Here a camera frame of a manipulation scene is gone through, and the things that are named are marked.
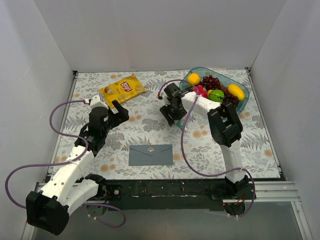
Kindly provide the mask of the green white glue stick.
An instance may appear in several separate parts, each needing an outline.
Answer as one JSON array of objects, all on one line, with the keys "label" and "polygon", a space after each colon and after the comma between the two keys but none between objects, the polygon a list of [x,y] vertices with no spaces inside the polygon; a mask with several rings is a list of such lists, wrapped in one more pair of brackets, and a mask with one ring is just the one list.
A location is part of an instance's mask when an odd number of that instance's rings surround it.
[{"label": "green white glue stick", "polygon": [[179,128],[183,128],[183,124],[182,124],[180,121],[177,121],[175,124],[176,124]]}]

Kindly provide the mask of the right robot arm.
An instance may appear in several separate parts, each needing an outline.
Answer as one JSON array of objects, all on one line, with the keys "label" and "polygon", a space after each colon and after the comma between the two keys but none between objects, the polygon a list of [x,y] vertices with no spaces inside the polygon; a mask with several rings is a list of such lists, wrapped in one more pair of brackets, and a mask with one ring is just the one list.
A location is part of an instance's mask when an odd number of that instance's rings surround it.
[{"label": "right robot arm", "polygon": [[[226,192],[232,199],[237,199],[245,192],[249,184],[249,173],[243,167],[240,153],[240,140],[243,126],[230,102],[215,102],[201,96],[195,85],[192,88],[180,89],[174,80],[166,82],[157,93],[159,100],[164,100],[160,112],[172,126],[184,118],[180,137],[181,153],[187,166],[202,177],[218,177],[225,175]],[[187,160],[184,150],[184,132],[188,118],[192,112],[207,117],[213,140],[222,151],[225,171],[216,174],[205,174],[195,170]]]}]

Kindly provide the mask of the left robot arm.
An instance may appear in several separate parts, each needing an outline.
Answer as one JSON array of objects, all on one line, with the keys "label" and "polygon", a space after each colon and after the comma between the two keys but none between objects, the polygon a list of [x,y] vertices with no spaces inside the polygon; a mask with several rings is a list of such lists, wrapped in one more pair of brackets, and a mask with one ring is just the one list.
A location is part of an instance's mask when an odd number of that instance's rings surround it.
[{"label": "left robot arm", "polygon": [[114,113],[98,96],[84,100],[91,108],[89,122],[75,136],[74,146],[62,166],[40,190],[26,197],[27,223],[51,234],[59,235],[66,228],[70,215],[86,201],[108,201],[121,198],[121,187],[109,185],[98,174],[89,174],[75,186],[106,143],[110,130],[128,121],[129,112],[117,100]]}]

